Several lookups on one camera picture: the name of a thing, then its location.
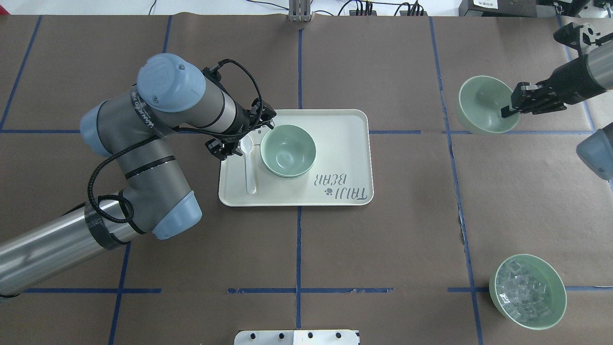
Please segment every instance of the white floor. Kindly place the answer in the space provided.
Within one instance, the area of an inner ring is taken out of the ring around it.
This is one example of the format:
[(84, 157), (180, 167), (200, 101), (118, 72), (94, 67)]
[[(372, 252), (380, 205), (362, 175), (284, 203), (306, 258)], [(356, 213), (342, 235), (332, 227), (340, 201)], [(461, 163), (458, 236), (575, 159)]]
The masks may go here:
[[(402, 1), (379, 0), (381, 2), (401, 3)], [(420, 0), (429, 15), (456, 16), (462, 0)], [(11, 14), (56, 14), (56, 15), (141, 15), (147, 14), (154, 0), (0, 0)], [(288, 0), (268, 0), (287, 7)], [(312, 11), (326, 10), (337, 14), (344, 4), (341, 0), (313, 0)], [(355, 9), (356, 3), (349, 4), (343, 10), (347, 15), (349, 9)], [(373, 9), (378, 15), (393, 15), (397, 6), (375, 4)], [(195, 14), (275, 14), (287, 11), (265, 4), (249, 3), (246, 0), (158, 0), (151, 14), (169, 15), (179, 12)], [(581, 13), (584, 18), (606, 17), (607, 13), (594, 7)]]

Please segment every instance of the green bowl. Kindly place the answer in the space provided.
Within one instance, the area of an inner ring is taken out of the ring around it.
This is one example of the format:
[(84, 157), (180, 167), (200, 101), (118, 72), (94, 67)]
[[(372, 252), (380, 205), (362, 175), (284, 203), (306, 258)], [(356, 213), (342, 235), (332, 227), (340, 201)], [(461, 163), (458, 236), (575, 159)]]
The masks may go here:
[(508, 132), (519, 122), (519, 113), (503, 118), (500, 109), (511, 104), (511, 89), (488, 76), (468, 79), (460, 87), (455, 115), (474, 134)]
[(566, 289), (543, 259), (517, 254), (506, 259), (490, 278), (490, 296), (507, 319), (530, 330), (555, 326), (566, 311)]
[(281, 125), (264, 135), (260, 145), (262, 161), (277, 176), (297, 177), (315, 162), (315, 142), (300, 127)]

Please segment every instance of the white mounting plate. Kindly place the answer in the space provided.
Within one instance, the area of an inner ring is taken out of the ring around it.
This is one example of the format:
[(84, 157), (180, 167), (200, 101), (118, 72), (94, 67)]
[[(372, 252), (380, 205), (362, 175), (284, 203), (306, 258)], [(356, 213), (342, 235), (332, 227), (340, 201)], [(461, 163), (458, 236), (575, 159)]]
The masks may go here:
[(233, 155), (221, 162), (219, 200), (228, 206), (359, 206), (374, 194), (368, 119), (355, 109), (277, 110), (274, 123), (307, 131), (317, 154), (313, 167), (292, 179), (278, 177), (262, 162), (259, 144), (269, 129), (249, 135), (254, 149), (252, 167), (255, 194), (247, 193), (245, 157)]
[(234, 345), (359, 345), (358, 334), (359, 331), (352, 330), (241, 331), (234, 338)]

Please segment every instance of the blue joint cap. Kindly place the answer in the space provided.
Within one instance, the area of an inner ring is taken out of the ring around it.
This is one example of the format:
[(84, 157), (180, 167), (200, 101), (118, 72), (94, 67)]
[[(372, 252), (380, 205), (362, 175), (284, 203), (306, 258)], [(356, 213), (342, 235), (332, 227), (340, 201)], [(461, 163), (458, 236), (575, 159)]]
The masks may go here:
[(613, 179), (613, 146), (603, 130), (577, 145), (577, 155), (603, 180)]
[(170, 53), (147, 60), (136, 78), (140, 96), (154, 109), (180, 112), (196, 105), (206, 89), (202, 72)]
[(100, 141), (100, 136), (98, 135), (98, 112), (103, 103), (104, 102), (98, 104), (81, 118), (79, 131), (85, 143), (88, 144), (96, 154), (103, 157), (111, 157), (111, 153), (104, 148), (102, 141)]
[(151, 231), (158, 239), (167, 239), (193, 227), (202, 218), (202, 211), (189, 192)]

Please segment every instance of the bowl of ice cubes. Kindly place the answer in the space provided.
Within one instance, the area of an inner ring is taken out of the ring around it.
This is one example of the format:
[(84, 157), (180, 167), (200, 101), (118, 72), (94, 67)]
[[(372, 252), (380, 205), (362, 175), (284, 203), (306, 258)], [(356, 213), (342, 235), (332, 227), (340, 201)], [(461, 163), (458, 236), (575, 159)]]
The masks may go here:
[(490, 278), (490, 296), (498, 310), (520, 326), (546, 330), (566, 311), (566, 289), (543, 259), (517, 254), (506, 259)]

